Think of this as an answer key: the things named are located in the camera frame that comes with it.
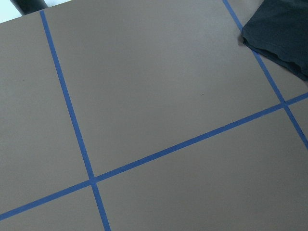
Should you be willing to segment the black graphic t-shirt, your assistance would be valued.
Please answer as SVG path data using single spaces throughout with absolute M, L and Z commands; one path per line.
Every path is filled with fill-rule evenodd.
M 243 26 L 243 43 L 251 50 L 308 79 L 308 2 L 265 0 Z

